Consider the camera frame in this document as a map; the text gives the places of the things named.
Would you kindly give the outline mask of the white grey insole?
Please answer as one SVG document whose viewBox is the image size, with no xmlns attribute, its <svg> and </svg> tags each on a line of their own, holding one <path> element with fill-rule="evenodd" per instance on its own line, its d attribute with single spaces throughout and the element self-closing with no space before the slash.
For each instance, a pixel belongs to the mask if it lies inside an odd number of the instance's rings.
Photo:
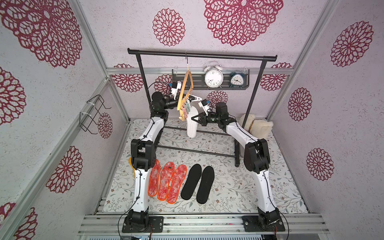
<svg viewBox="0 0 384 240">
<path fill-rule="evenodd" d="M 199 114 L 196 107 L 191 107 L 191 110 L 188 113 L 187 117 L 187 135 L 189 138 L 193 139 L 196 137 L 198 123 L 192 120 L 192 117 L 195 117 Z"/>
</svg>

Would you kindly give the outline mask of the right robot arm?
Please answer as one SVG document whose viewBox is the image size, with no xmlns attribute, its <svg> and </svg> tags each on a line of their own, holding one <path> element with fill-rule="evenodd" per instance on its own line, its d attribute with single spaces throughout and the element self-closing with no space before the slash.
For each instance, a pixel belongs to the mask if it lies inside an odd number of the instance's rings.
<svg viewBox="0 0 384 240">
<path fill-rule="evenodd" d="M 244 165 L 256 181 L 258 197 L 258 223 L 266 229 L 273 224 L 282 223 L 280 211 L 273 198 L 269 166 L 271 163 L 268 143 L 265 139 L 257 139 L 247 133 L 237 120 L 228 113 L 225 103 L 216 105 L 216 112 L 201 113 L 191 119 L 202 126 L 208 123 L 217 124 L 228 135 L 232 136 L 244 149 Z"/>
</svg>

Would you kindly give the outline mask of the orange trimmed white insole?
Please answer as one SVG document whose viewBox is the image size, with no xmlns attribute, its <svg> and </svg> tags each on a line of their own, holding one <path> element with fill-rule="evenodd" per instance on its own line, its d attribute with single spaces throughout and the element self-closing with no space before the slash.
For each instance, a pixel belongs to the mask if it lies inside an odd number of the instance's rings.
<svg viewBox="0 0 384 240">
<path fill-rule="evenodd" d="M 175 170 L 175 173 L 172 177 L 171 186 L 169 189 L 169 194 L 167 197 L 167 202 L 169 204 L 175 204 L 180 193 L 180 188 L 186 178 L 187 175 L 187 166 L 186 165 L 180 165 Z"/>
</svg>

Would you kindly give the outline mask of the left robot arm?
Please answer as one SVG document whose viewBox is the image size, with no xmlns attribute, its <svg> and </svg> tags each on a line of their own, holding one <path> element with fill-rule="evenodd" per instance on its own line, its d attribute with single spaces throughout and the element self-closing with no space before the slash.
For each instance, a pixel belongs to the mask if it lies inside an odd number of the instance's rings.
<svg viewBox="0 0 384 240">
<path fill-rule="evenodd" d="M 148 187 L 150 174 L 156 165 L 156 145 L 160 140 L 165 123 L 168 120 L 168 109 L 177 106 L 177 101 L 161 92 L 152 94 L 150 104 L 150 123 L 139 136 L 131 141 L 131 163 L 135 170 L 134 203 L 128 211 L 125 221 L 127 225 L 148 227 L 149 225 L 149 196 Z"/>
</svg>

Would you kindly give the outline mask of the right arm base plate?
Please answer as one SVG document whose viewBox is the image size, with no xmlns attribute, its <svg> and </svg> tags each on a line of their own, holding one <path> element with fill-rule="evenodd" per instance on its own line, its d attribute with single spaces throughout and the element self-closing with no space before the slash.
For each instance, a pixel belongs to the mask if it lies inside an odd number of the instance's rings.
<svg viewBox="0 0 384 240">
<path fill-rule="evenodd" d="M 245 232 L 285 232 L 286 228 L 281 217 L 272 220 L 257 216 L 242 216 Z"/>
</svg>

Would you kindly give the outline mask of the yellow shoe insole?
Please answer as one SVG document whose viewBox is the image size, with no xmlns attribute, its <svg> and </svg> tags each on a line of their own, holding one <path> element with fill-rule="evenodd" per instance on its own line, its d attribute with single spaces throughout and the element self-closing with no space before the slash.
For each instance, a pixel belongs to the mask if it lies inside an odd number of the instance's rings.
<svg viewBox="0 0 384 240">
<path fill-rule="evenodd" d="M 129 158 L 129 164 L 132 168 L 133 173 L 135 173 L 135 168 L 133 167 L 133 164 L 132 164 L 132 158 Z"/>
</svg>

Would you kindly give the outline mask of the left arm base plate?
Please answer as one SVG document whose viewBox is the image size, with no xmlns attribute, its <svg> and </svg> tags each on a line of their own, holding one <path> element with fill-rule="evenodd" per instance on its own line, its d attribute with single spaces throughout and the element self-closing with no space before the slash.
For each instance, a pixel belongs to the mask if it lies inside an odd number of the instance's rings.
<svg viewBox="0 0 384 240">
<path fill-rule="evenodd" d="M 126 217 L 123 223 L 122 233 L 162 233 L 164 227 L 164 218 L 144 217 L 144 218 L 132 218 Z"/>
</svg>

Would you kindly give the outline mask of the orange clip hanger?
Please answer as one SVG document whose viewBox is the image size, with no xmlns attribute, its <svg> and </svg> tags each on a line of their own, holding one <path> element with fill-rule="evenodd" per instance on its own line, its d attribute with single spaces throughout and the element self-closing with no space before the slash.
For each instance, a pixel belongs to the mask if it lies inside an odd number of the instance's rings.
<svg viewBox="0 0 384 240">
<path fill-rule="evenodd" d="M 186 58 L 186 61 L 187 61 L 187 71 L 186 71 L 186 74 L 184 76 L 184 80 L 183 80 L 181 91 L 180 91 L 180 95 L 179 95 L 178 105 L 177 105 L 177 110 L 180 113 L 179 119 L 181 121 L 185 121 L 186 120 L 187 111 L 185 110 L 185 104 L 187 103 L 187 100 L 189 99 L 189 97 L 191 95 L 191 92 L 194 89 L 193 76 L 192 76 L 192 72 L 189 69 L 189 59 L 188 59 L 187 52 L 186 52 L 185 58 Z M 185 88 L 186 88 L 186 85 L 187 85 L 188 81 L 190 81 L 191 85 L 190 85 L 190 89 L 185 94 Z"/>
</svg>

